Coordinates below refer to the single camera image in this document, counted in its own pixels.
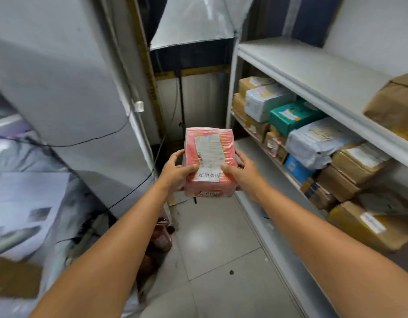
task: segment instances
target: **hand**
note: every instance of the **hand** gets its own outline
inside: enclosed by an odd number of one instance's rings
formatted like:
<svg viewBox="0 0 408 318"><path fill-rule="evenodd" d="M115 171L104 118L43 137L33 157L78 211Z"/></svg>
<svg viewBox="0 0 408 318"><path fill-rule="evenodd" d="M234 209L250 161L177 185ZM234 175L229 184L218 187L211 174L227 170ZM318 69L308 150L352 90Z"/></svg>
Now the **hand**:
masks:
<svg viewBox="0 0 408 318"><path fill-rule="evenodd" d="M198 165L181 166L175 165L176 160L185 153L185 150L178 150L173 153L161 171L157 183L165 187L169 194L177 191L185 184L186 176L189 173L196 172Z"/></svg>
<svg viewBox="0 0 408 318"><path fill-rule="evenodd" d="M252 160L239 150L235 150L235 152L242 161L242 163L238 163L239 167L222 164L220 168L224 173L232 174L241 189L246 191L253 201L258 202L256 193L269 184L260 175L257 166Z"/></svg>

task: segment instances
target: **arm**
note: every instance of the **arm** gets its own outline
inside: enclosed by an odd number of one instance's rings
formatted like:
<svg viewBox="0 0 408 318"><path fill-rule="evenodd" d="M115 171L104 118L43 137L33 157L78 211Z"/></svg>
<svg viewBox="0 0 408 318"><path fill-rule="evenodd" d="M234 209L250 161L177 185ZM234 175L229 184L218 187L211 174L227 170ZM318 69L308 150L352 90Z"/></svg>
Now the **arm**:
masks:
<svg viewBox="0 0 408 318"><path fill-rule="evenodd" d="M273 189L254 163L222 165L261 204L341 317L408 317L408 273Z"/></svg>
<svg viewBox="0 0 408 318"><path fill-rule="evenodd" d="M30 318L120 317L169 194L198 166L175 166L174 153L158 181L53 284Z"/></svg>

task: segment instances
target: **tiled floor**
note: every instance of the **tiled floor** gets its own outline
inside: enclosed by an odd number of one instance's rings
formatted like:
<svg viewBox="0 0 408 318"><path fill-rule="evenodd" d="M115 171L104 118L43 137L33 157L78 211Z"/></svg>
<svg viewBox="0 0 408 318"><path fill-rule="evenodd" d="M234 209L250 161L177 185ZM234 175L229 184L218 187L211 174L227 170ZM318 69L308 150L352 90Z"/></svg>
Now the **tiled floor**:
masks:
<svg viewBox="0 0 408 318"><path fill-rule="evenodd" d="M301 317L235 198L172 207L179 222L140 318Z"/></svg>

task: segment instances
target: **top shelf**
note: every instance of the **top shelf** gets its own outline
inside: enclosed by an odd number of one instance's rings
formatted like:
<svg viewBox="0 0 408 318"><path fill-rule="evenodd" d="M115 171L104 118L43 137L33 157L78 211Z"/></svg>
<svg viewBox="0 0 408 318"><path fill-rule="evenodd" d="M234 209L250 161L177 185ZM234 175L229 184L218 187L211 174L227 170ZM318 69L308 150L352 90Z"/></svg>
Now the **top shelf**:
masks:
<svg viewBox="0 0 408 318"><path fill-rule="evenodd" d="M282 37L241 43L238 56L408 166L408 141L362 114L391 76Z"/></svg>

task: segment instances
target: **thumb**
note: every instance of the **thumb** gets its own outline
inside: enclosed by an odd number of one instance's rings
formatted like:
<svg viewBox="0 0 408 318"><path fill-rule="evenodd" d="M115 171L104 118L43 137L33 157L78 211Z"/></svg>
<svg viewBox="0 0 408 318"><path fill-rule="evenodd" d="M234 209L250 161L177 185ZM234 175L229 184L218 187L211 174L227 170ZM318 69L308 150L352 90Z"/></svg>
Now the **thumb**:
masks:
<svg viewBox="0 0 408 318"><path fill-rule="evenodd" d="M198 165L189 165L189 166L184 166L182 167L182 174L185 176L188 175L189 173L196 172L198 171Z"/></svg>
<svg viewBox="0 0 408 318"><path fill-rule="evenodd" d="M220 168L222 169L223 173L232 174L233 176L238 174L239 171L237 167L228 164L222 164L220 165Z"/></svg>

